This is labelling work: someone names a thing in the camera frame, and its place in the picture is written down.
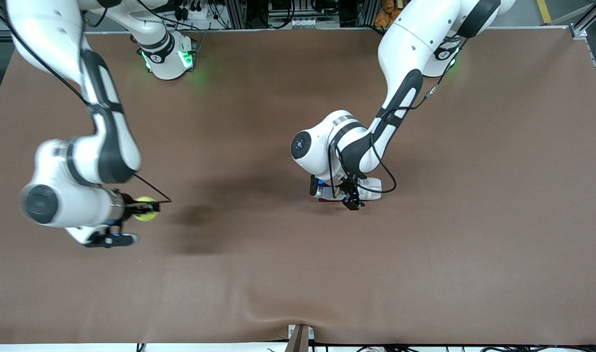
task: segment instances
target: yellow-green ball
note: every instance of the yellow-green ball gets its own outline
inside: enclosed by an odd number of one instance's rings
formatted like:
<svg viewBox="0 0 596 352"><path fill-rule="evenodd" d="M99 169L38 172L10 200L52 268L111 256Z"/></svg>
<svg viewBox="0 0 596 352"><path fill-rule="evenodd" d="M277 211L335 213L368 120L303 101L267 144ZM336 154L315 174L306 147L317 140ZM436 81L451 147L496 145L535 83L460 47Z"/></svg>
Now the yellow-green ball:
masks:
<svg viewBox="0 0 596 352"><path fill-rule="evenodd" d="M153 198L150 198L148 196L139 197L135 200L137 202L155 202L155 200ZM134 216L135 219L137 219L139 221L150 221L150 220L153 220L154 218L156 218L158 215L159 215L159 213L157 213L157 212L149 212L149 213L145 213L145 214L133 214L132 216Z"/></svg>

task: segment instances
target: brown tabletop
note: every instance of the brown tabletop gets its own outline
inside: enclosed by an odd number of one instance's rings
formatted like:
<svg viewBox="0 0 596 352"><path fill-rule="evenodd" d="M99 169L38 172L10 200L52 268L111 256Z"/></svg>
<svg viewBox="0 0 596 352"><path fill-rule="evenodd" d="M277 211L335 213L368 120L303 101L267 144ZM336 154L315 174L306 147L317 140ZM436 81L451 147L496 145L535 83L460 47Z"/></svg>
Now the brown tabletop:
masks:
<svg viewBox="0 0 596 352"><path fill-rule="evenodd" d="M311 198L289 144L333 110L371 122L376 33L208 34L174 82L146 73L128 35L88 39L140 174L175 202L126 223L129 248L25 219L38 145L92 124L15 55L0 89L0 343L261 341L306 323L326 343L596 344L596 72L567 30L470 40L389 147L398 190L359 212Z"/></svg>

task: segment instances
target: tennis ball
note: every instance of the tennis ball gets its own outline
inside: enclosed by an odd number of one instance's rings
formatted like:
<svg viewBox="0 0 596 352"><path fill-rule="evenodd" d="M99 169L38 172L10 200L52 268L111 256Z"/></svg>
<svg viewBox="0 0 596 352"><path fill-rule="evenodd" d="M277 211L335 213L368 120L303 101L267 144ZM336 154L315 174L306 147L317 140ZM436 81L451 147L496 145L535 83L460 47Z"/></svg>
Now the tennis ball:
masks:
<svg viewBox="0 0 596 352"><path fill-rule="evenodd" d="M155 202L155 200L153 198L150 198L148 196L139 197L135 200L137 202ZM153 220L158 215L159 215L159 213L157 213L157 212L149 212L149 213L145 213L145 214L133 214L132 216L134 216L135 219L137 219L139 221L146 222L146 221Z"/></svg>

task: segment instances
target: brown table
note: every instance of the brown table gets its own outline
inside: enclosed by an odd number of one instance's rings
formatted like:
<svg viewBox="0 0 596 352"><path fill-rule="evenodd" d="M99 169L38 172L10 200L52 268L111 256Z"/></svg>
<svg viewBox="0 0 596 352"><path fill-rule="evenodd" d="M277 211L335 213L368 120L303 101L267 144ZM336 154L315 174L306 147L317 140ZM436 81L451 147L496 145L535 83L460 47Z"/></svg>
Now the brown table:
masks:
<svg viewBox="0 0 596 352"><path fill-rule="evenodd" d="M379 40L209 34L195 73L161 82L128 36L90 36L140 174L175 200L126 224L138 245L110 250L20 211L38 145L92 127L67 88L14 56L0 89L0 343L260 341L306 323L327 343L596 344L585 42L559 29L471 40L389 147L398 191L350 212L309 196L289 143L336 109L371 122Z"/></svg>

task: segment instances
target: table surface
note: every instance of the table surface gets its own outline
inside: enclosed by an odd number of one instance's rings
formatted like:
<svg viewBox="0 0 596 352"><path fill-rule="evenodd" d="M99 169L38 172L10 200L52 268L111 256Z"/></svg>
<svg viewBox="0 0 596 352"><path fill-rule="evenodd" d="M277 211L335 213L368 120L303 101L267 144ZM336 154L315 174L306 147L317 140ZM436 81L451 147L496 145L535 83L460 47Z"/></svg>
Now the table surface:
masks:
<svg viewBox="0 0 596 352"><path fill-rule="evenodd" d="M470 40L389 147L398 190L359 212L312 199L289 144L333 110L371 122L385 96L376 33L208 34L173 82L146 73L128 36L88 39L140 175L175 202L126 223L130 248L86 249L25 219L38 145L92 124L14 55L0 89L0 343L262 341L306 323L325 343L596 344L596 72L567 30Z"/></svg>

